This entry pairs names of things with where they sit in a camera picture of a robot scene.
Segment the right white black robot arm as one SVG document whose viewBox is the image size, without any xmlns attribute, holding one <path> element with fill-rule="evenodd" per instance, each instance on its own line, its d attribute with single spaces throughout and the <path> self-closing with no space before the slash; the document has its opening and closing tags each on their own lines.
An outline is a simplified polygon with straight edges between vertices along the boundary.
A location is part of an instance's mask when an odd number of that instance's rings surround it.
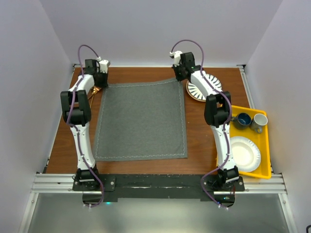
<svg viewBox="0 0 311 233">
<path fill-rule="evenodd" d="M 215 84 L 215 77 L 206 74 L 200 65 L 195 64 L 193 53 L 171 51 L 170 57 L 174 59 L 172 69 L 176 79 L 187 79 L 205 95 L 204 118 L 212 129 L 217 150 L 217 176 L 216 187 L 227 191 L 239 179 L 239 172 L 232 155 L 230 144 L 230 120 L 232 117 L 231 95 Z"/>
</svg>

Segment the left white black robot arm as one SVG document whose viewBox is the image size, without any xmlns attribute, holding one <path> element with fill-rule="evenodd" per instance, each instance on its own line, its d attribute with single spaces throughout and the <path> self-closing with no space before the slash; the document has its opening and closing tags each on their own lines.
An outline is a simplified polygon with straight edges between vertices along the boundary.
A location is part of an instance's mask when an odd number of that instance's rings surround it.
<svg viewBox="0 0 311 233">
<path fill-rule="evenodd" d="M 70 127 L 76 147 L 77 171 L 74 184 L 86 190 L 103 191 L 103 182 L 99 177 L 89 138 L 91 107 L 88 93 L 94 87 L 108 87 L 110 61 L 98 57 L 86 59 L 85 65 L 73 87 L 60 94 L 62 115 Z"/>
</svg>

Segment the grey cloth napkin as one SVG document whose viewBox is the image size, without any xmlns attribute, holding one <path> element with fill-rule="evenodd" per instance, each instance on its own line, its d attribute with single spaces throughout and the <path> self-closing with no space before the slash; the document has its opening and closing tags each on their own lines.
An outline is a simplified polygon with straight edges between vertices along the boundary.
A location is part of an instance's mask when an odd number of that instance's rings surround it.
<svg viewBox="0 0 311 233">
<path fill-rule="evenodd" d="M 187 158 L 184 90 L 175 78 L 110 84 L 92 149 L 96 161 Z"/>
</svg>

